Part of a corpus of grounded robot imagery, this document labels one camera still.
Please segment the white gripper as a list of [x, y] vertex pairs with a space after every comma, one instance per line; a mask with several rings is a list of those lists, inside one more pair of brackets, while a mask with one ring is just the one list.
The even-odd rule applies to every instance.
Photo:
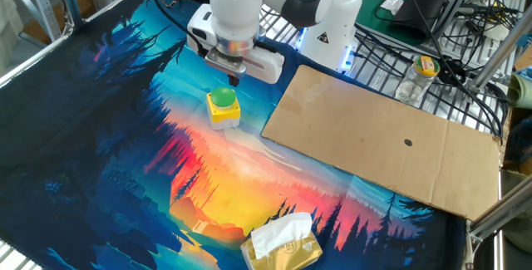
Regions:
[[247, 53], [238, 49], [237, 42], [220, 40], [213, 28], [214, 15], [209, 4], [202, 4], [190, 19], [187, 29], [188, 46], [204, 62], [228, 75], [229, 84], [237, 87], [244, 76], [252, 76], [269, 84], [278, 81], [284, 56], [274, 48], [254, 38]]

